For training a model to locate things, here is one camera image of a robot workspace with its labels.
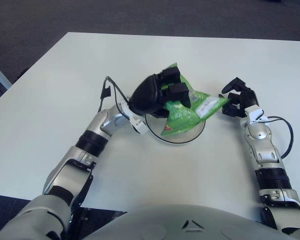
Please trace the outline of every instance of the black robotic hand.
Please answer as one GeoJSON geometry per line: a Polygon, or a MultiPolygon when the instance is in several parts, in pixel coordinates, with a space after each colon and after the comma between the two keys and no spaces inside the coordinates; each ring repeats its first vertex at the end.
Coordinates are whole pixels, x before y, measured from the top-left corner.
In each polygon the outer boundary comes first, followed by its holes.
{"type": "Polygon", "coordinates": [[[167,101],[180,101],[190,108],[189,89],[180,80],[178,67],[171,67],[159,74],[148,76],[129,99],[129,108],[135,114],[151,114],[156,118],[167,118],[169,111],[163,106],[167,101]]]}
{"type": "Polygon", "coordinates": [[[258,99],[256,93],[249,87],[246,87],[246,83],[240,78],[236,77],[231,82],[229,82],[221,91],[222,94],[228,93],[229,101],[222,107],[222,113],[231,117],[246,117],[245,109],[258,105],[258,99]],[[230,91],[235,90],[241,92],[240,94],[235,94],[230,91]]]}

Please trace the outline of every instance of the floor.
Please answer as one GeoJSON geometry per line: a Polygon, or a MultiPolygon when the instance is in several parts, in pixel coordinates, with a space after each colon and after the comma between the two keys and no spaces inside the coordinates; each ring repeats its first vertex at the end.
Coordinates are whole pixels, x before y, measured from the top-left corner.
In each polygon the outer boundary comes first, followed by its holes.
{"type": "MultiPolygon", "coordinates": [[[[300,0],[0,0],[1,71],[14,83],[67,32],[300,41],[300,0]]],[[[0,196],[0,229],[27,202],[0,196]]],[[[92,209],[79,238],[120,214],[92,209]]]]}

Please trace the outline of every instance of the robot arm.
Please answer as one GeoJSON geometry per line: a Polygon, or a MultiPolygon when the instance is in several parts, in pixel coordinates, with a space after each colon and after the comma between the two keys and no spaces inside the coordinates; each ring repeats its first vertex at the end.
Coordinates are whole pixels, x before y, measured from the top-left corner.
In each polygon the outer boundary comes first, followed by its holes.
{"type": "MultiPolygon", "coordinates": [[[[101,102],[109,95],[110,89],[105,88],[104,83],[101,102]]],[[[4,226],[0,231],[0,240],[61,239],[69,230],[72,214],[88,193],[93,181],[92,170],[111,136],[129,122],[137,132],[144,133],[147,126],[142,121],[142,115],[156,112],[154,114],[159,117],[166,114],[163,110],[166,101],[190,103],[188,88],[181,83],[177,67],[149,76],[135,90],[128,103],[122,101],[118,104],[117,96],[115,98],[116,104],[96,114],[78,142],[70,147],[49,174],[42,195],[29,202],[4,226]],[[162,84],[170,85],[161,89],[162,84]]]]}
{"type": "Polygon", "coordinates": [[[261,221],[268,227],[300,239],[300,200],[296,190],[291,187],[282,157],[272,143],[269,119],[259,107],[255,92],[246,87],[242,80],[235,78],[222,93],[231,90],[241,93],[229,93],[230,100],[222,113],[242,118],[240,125],[244,129],[244,138],[259,184],[260,200],[264,204],[261,221]]]}

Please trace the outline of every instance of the chip bag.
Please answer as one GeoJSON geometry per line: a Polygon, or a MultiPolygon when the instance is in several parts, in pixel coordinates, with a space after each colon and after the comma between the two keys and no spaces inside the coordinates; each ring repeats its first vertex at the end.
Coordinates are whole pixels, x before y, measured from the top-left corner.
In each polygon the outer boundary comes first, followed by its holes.
{"type": "MultiPolygon", "coordinates": [[[[180,101],[167,101],[163,108],[169,111],[169,116],[161,133],[162,136],[180,134],[192,129],[208,119],[228,101],[227,98],[210,96],[207,93],[195,91],[182,74],[180,74],[180,80],[189,89],[191,107],[183,106],[180,101]]],[[[167,87],[168,85],[164,85],[161,88],[165,89],[167,87]]]]}

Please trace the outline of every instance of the white table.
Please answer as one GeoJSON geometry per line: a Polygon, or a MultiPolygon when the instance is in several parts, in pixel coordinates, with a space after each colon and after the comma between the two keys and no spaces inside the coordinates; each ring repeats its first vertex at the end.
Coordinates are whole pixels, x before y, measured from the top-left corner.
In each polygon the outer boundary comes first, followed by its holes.
{"type": "MultiPolygon", "coordinates": [[[[41,194],[49,172],[96,114],[105,76],[130,95],[174,62],[196,90],[212,95],[240,77],[266,115],[292,124],[294,145],[284,163],[300,197],[300,42],[94,33],[66,34],[0,98],[0,195],[41,194]]],[[[104,107],[113,104],[106,99],[104,107]]],[[[238,121],[218,112],[185,145],[120,130],[93,171],[83,205],[130,211],[195,204],[258,220],[259,188],[238,121]]],[[[270,127],[283,153],[288,128],[270,127]]]]}

